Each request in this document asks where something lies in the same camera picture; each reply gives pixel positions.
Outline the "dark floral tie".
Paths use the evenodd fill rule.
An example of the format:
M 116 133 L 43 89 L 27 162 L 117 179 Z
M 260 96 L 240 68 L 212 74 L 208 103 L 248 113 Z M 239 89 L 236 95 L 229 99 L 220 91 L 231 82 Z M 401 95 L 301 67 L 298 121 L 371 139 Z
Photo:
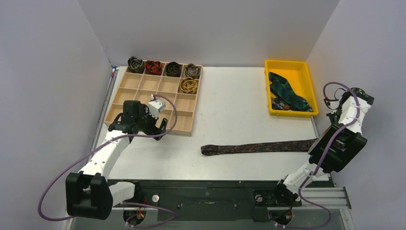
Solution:
M 306 105 L 305 109 L 298 109 L 291 104 L 285 103 L 280 98 L 271 98 L 271 107 L 273 110 L 313 112 L 313 108 L 305 98 L 301 98 L 300 102 L 303 102 Z

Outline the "green striped tie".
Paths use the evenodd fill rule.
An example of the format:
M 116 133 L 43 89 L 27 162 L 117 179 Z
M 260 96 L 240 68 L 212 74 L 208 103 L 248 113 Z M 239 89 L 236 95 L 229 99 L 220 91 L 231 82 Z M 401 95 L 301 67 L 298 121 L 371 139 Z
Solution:
M 300 102 L 303 98 L 297 95 L 291 87 L 288 80 L 279 74 L 269 72 L 270 92 L 275 96 L 274 98 L 280 98 L 287 104 L 291 104 L 298 109 L 305 109 L 306 105 Z

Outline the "yellow plastic bin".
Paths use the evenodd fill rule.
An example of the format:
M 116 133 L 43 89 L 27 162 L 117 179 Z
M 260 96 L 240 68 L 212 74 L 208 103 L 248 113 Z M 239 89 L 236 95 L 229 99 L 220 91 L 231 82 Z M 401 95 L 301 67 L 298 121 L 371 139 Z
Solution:
M 264 65 L 270 115 L 311 118 L 319 114 L 306 62 L 268 59 Z

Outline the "red black rolled tie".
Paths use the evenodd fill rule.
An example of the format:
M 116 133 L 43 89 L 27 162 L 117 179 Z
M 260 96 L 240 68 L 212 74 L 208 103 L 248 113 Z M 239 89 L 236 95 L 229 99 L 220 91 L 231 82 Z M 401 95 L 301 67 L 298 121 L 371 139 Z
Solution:
M 162 74 L 162 66 L 161 62 L 159 61 L 151 61 L 148 60 L 144 64 L 145 74 L 148 75 L 161 75 Z

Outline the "wooden compartment tray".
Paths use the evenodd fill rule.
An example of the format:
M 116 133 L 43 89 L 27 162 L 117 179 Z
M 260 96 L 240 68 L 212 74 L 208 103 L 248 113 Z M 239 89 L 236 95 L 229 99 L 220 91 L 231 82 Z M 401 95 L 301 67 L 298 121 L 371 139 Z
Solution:
M 104 123 L 110 125 L 116 116 L 123 111 L 126 100 L 137 100 L 143 104 L 150 101 L 152 94 L 160 94 L 171 100 L 161 113 L 161 117 L 168 119 L 168 125 L 174 125 L 171 134 L 191 136 L 196 115 L 196 108 L 201 88 L 202 78 L 196 94 L 185 94 L 180 91 L 180 81 L 185 77 L 187 64 L 181 63 L 181 76 L 169 77 L 165 73 L 167 62 L 162 62 L 161 75 L 130 73 L 127 66 L 121 66 L 116 71 L 113 92 L 106 112 Z

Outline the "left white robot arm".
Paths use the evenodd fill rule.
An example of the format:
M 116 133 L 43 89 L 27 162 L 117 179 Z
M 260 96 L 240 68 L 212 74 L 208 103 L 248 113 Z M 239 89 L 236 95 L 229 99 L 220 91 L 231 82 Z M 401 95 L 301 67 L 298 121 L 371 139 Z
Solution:
M 147 104 L 127 100 L 123 110 L 109 125 L 102 148 L 77 173 L 71 172 L 66 180 L 67 213 L 73 217 L 105 220 L 112 208 L 126 201 L 131 206 L 142 202 L 143 193 L 135 183 L 108 184 L 109 175 L 121 153 L 139 132 L 160 140 L 166 132 L 168 120 L 163 118 L 156 126 L 166 103 L 152 98 Z

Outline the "aluminium frame rail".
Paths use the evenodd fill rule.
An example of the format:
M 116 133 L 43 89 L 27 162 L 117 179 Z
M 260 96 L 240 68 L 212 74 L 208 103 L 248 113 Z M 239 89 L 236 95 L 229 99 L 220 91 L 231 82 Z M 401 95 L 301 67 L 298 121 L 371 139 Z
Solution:
M 279 205 L 267 188 L 146 189 L 145 207 L 119 205 L 106 220 L 77 218 L 73 230 L 346 230 L 344 188 L 307 188 Z

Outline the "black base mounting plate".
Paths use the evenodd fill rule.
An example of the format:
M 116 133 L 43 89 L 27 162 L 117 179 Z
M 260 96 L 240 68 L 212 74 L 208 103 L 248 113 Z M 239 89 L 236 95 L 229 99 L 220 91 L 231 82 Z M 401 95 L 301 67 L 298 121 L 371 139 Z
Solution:
M 150 181 L 135 183 L 135 196 L 128 203 L 151 205 L 123 206 L 122 218 L 131 225 L 146 226 L 146 217 L 157 221 L 276 221 L 288 224 L 294 217 L 291 206 L 278 206 L 272 199 L 276 181 Z

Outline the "grey brown rolled tie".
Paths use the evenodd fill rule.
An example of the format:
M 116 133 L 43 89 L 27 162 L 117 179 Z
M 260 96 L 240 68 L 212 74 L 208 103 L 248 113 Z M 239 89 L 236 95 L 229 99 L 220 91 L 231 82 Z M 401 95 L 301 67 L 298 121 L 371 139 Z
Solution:
M 200 78 L 201 69 L 192 63 L 189 63 L 185 67 L 185 77 L 198 80 Z

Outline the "dark grey rolled tie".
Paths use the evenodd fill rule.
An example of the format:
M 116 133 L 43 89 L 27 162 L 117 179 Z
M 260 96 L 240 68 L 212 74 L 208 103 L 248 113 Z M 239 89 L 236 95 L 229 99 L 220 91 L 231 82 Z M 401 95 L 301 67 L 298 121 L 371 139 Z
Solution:
M 144 73 L 144 61 L 142 59 L 138 59 L 134 56 L 130 57 L 127 61 L 128 64 L 128 71 L 130 73 L 136 74 L 143 74 Z

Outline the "black gold rolled tie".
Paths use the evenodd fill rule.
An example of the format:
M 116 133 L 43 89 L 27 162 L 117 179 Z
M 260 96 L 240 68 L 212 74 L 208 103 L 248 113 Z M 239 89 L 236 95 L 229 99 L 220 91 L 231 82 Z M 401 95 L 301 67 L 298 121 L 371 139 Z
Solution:
M 169 77 L 180 77 L 182 67 L 177 62 L 170 62 L 165 67 L 165 73 Z

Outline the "dark orange paisley tie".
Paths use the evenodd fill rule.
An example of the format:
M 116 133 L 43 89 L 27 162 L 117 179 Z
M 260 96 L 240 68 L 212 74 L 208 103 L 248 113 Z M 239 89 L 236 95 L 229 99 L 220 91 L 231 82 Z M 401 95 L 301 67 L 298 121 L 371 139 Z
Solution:
M 316 138 L 296 141 L 278 141 L 251 143 L 242 145 L 204 145 L 201 154 L 204 156 L 217 156 L 240 153 L 265 153 L 265 152 L 307 152 L 317 141 Z

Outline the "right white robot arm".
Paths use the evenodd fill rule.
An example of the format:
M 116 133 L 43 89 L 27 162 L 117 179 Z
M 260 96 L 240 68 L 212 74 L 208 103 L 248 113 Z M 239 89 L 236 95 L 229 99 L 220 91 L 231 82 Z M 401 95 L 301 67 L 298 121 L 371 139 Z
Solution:
M 271 201 L 276 205 L 293 205 L 302 189 L 321 176 L 343 170 L 367 144 L 362 124 L 374 98 L 360 88 L 351 88 L 336 102 L 337 109 L 328 114 L 331 125 L 306 148 L 308 161 L 270 191 Z

